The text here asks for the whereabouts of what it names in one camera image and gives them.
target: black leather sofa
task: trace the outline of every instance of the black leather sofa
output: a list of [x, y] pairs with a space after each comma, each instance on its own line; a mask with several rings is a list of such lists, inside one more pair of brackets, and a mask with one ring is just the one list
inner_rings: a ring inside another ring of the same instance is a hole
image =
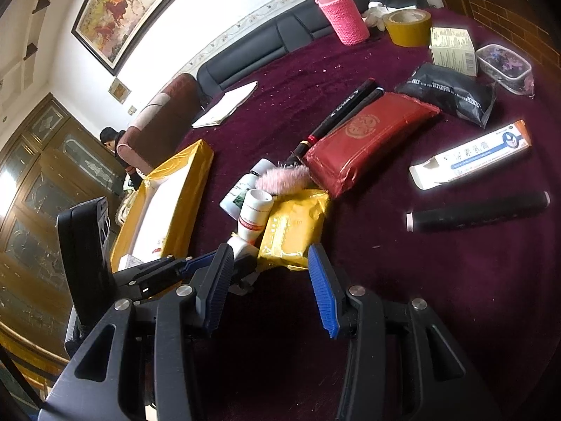
[[[427, 0], [354, 0], [361, 13], [371, 1], [394, 8], [428, 7]], [[306, 0], [206, 61], [198, 70], [197, 81], [212, 99], [253, 71], [330, 33], [333, 28], [315, 0]]]

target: brown sofa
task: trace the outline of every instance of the brown sofa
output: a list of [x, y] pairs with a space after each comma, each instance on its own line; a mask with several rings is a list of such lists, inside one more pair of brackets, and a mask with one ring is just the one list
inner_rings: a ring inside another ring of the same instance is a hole
[[203, 109], [195, 78], [179, 74], [139, 112], [117, 145], [119, 156], [144, 174], [175, 154]]

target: floral border trim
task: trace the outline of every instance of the floral border trim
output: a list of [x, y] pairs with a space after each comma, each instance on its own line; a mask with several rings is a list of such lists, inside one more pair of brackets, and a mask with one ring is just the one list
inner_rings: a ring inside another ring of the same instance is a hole
[[226, 49], [226, 47], [231, 46], [234, 42], [243, 38], [243, 36], [247, 35], [249, 32], [252, 32], [259, 25], [264, 24], [268, 20], [271, 20], [277, 15], [282, 14], [303, 1], [305, 0], [273, 0], [266, 5], [261, 6], [261, 8], [256, 9], [256, 11], [253, 11], [251, 14], [245, 16], [237, 24], [230, 27], [218, 36], [218, 38], [214, 39], [214, 41], [208, 44], [207, 47], [189, 60], [177, 74], [190, 73], [196, 76], [198, 69], [207, 60]]

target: velvet tablecloth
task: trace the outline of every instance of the velvet tablecloth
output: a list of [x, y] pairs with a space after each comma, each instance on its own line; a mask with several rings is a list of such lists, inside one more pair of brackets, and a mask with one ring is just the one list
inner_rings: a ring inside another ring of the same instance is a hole
[[[504, 43], [472, 19], [432, 12], [436, 26], [468, 28], [476, 47]], [[254, 95], [219, 127], [190, 131], [181, 146], [204, 139], [215, 151], [190, 254], [228, 239], [235, 222], [218, 203], [256, 161], [287, 158], [367, 77], [390, 90], [425, 61], [428, 49], [397, 47], [387, 33], [352, 47], [331, 35], [243, 80], [240, 85], [259, 81]], [[535, 69], [535, 77], [535, 100], [498, 87], [486, 130], [524, 119], [534, 144], [529, 153], [464, 182], [421, 191], [408, 171], [412, 163], [484, 133], [441, 115], [333, 201], [322, 237], [332, 263], [353, 281], [388, 300], [427, 300], [507, 417], [531, 393], [561, 336], [561, 95], [543, 71]], [[406, 212], [534, 190], [552, 197], [534, 218], [406, 231]], [[331, 341], [322, 329], [306, 272], [264, 272], [254, 293], [229, 295], [220, 328], [197, 348], [209, 420], [334, 419], [346, 351], [345, 341]]]

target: black bag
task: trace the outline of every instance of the black bag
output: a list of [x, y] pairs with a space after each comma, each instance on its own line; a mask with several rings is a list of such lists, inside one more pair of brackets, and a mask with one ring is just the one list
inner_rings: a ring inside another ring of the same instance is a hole
[[487, 125], [496, 100], [494, 83], [481, 85], [465, 74], [431, 63], [419, 67], [396, 92], [434, 104], [481, 128]]

